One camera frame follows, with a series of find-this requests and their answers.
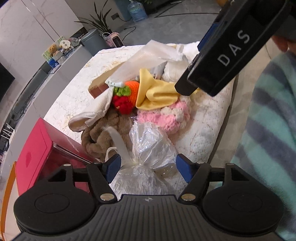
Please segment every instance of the gray trash bin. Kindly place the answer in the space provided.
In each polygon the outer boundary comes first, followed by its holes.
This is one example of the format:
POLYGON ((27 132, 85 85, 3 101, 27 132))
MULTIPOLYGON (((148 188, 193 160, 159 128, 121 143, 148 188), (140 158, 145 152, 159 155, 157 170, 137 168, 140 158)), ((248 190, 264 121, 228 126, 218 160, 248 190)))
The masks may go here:
POLYGON ((92 56, 95 56, 96 53, 102 49, 110 48, 105 40, 100 36, 100 33, 97 29, 90 30, 81 38, 81 42, 92 56))

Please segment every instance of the silver screw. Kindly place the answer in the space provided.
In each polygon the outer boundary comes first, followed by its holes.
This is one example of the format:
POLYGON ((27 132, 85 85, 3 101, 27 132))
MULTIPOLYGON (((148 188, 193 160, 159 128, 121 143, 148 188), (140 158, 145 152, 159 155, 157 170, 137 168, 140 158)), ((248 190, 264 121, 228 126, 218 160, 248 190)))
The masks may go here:
POLYGON ((102 199, 103 201, 111 201, 114 198, 115 196, 112 193, 104 193, 100 196, 100 199, 102 199))
POLYGON ((181 198, 184 200, 184 201, 193 201, 194 199, 196 199, 196 196, 191 194, 191 193, 186 193, 186 194, 183 194, 181 196, 181 198))

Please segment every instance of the circular black disc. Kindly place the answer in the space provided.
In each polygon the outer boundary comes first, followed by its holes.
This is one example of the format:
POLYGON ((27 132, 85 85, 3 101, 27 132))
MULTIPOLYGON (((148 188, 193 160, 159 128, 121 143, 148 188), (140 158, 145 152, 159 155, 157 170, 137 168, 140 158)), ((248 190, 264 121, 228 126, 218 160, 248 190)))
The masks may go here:
POLYGON ((90 219, 95 209, 85 191, 63 182, 38 182, 15 202, 19 227, 34 234, 61 234, 90 219))
POLYGON ((264 234, 273 231, 283 215, 281 200, 263 185, 232 182, 209 192, 202 209, 220 228, 235 234, 264 234))

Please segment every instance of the pink crochet item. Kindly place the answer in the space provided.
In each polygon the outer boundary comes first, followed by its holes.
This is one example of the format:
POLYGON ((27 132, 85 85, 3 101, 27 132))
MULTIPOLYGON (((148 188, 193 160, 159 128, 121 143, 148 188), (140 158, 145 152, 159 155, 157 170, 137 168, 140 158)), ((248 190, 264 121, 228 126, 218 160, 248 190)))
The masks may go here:
POLYGON ((190 97, 180 96, 176 103, 156 110, 138 110, 138 121, 152 122, 165 132, 175 134, 184 129, 190 119, 190 97))

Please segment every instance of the orange edge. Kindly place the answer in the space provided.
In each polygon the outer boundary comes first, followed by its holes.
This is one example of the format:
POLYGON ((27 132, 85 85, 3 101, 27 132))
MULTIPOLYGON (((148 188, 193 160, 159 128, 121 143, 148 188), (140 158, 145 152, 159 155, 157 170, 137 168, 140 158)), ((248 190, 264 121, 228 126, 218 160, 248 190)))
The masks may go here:
POLYGON ((5 241, 3 233, 5 232, 5 220, 6 220, 8 202, 9 202, 10 194, 12 191, 13 183, 14 183, 15 177, 16 177, 15 176, 15 164, 16 164, 16 162, 13 163, 13 166, 11 168, 9 178, 7 180, 4 196, 3 196, 3 202, 2 202, 0 232, 1 232, 1 236, 2 236, 3 241, 5 241))

